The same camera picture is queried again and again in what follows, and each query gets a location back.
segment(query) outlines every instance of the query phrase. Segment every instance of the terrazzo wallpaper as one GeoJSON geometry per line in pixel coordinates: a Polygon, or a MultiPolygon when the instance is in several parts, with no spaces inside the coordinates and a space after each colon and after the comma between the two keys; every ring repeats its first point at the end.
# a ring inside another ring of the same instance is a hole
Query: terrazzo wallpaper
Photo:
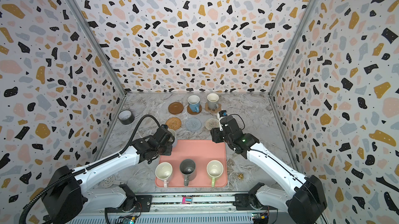
{"type": "Polygon", "coordinates": [[[56,169],[92,161],[123,96],[63,0],[0,4],[0,222],[17,223],[56,169]]]}
{"type": "Polygon", "coordinates": [[[398,4],[320,0],[272,95],[330,223],[399,223],[398,4]]]}
{"type": "Polygon", "coordinates": [[[127,91],[269,91],[309,0],[76,0],[127,91]]]}

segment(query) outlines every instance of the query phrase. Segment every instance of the cable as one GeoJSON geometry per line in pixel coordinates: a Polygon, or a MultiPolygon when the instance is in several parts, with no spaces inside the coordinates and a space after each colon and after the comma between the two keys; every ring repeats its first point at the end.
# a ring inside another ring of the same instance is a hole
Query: cable
{"type": "Polygon", "coordinates": [[[244,123],[244,121],[243,121],[243,119],[241,118],[241,121],[243,122],[243,124],[244,124],[244,127],[241,129],[241,130],[244,130],[244,128],[245,128],[245,123],[244,123]]]}

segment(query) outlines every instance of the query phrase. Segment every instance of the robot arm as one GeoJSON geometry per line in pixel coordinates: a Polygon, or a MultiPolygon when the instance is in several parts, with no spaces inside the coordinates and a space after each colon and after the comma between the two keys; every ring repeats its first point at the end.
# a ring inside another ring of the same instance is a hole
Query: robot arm
{"type": "Polygon", "coordinates": [[[218,113],[219,128],[211,130],[212,141],[226,142],[228,147],[267,172],[287,192],[285,198],[273,198],[273,189],[258,184],[250,201],[254,208],[273,206],[287,211],[296,223],[314,223],[327,208],[326,197],[319,178],[310,178],[286,165],[266,149],[259,139],[243,133],[237,121],[226,111],[218,113]]]}

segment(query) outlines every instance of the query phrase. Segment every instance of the cork coaster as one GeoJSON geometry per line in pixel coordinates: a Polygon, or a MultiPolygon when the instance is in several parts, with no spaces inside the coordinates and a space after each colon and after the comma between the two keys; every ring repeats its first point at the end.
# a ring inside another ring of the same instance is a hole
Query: cork coaster
{"type": "Polygon", "coordinates": [[[197,115],[198,113],[200,113],[202,111],[202,106],[199,105],[199,112],[193,112],[191,111],[190,105],[187,106],[187,112],[191,115],[197,115]]]}
{"type": "Polygon", "coordinates": [[[220,104],[220,103],[218,103],[218,106],[219,107],[217,107],[215,110],[211,110],[211,109],[209,109],[209,107],[208,107],[208,102],[206,102],[205,103],[205,111],[207,111],[207,112],[211,112],[211,113],[218,113],[218,112],[220,112],[221,110],[222,110],[222,104],[220,104]]]}
{"type": "Polygon", "coordinates": [[[182,126],[182,121],[177,117],[173,117],[166,121],[166,125],[168,128],[176,131],[182,126]]]}

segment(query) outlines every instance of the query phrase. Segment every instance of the gray mug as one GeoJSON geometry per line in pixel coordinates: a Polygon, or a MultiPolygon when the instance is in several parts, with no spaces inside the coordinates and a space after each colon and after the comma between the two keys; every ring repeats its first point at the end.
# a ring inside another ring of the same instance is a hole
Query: gray mug
{"type": "Polygon", "coordinates": [[[194,180],[197,175],[196,163],[191,159],[184,159],[180,163],[180,172],[184,176],[184,186],[188,186],[188,182],[194,180]]]}

